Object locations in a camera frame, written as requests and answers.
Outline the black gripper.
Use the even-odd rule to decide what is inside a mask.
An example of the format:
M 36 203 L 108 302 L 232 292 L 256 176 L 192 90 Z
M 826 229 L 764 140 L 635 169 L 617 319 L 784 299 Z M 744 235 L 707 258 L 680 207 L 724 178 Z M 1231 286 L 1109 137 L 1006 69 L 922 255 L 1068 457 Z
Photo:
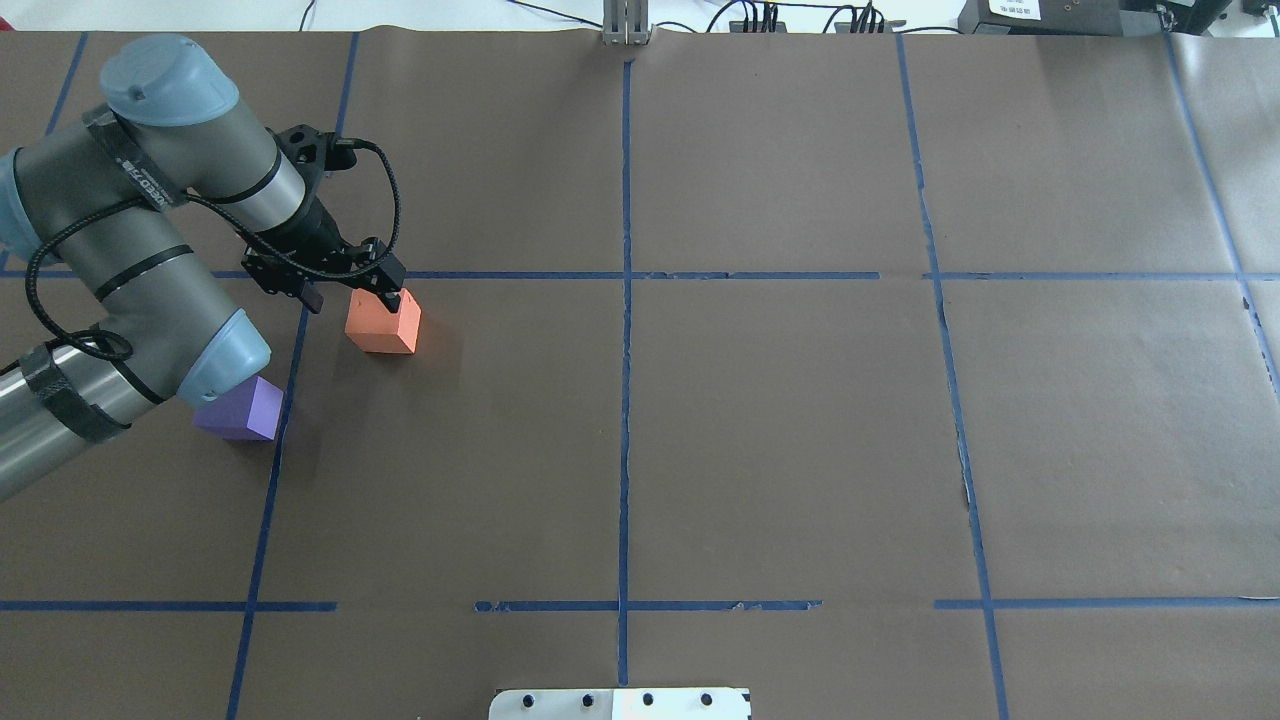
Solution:
M 297 299 L 310 314 L 320 314 L 325 302 L 317 282 L 365 290 L 378 296 L 385 310 L 398 313 L 406 269 L 392 249 L 399 238 L 401 215 L 396 201 L 389 242 L 371 236 L 355 245 L 344 240 L 324 204 L 310 199 L 283 225 L 243 234 L 243 268 L 262 292 Z

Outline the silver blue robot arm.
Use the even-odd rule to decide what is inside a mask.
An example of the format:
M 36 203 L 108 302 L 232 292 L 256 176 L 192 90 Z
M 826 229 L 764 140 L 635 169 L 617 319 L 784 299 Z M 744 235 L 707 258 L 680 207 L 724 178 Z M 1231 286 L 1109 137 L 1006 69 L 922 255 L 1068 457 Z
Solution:
M 127 433 L 172 398 L 205 407 L 270 361 L 248 313 L 174 227 L 205 208 L 244 242 L 269 295 L 319 313 L 319 282 L 371 293 L 389 313 L 406 270 L 389 240 L 351 243 L 317 195 L 372 141 L 311 126 L 268 128 L 207 51 L 148 35 L 102 67 L 104 101 L 3 158 L 3 247 L 49 338 L 3 370 L 3 497 Z

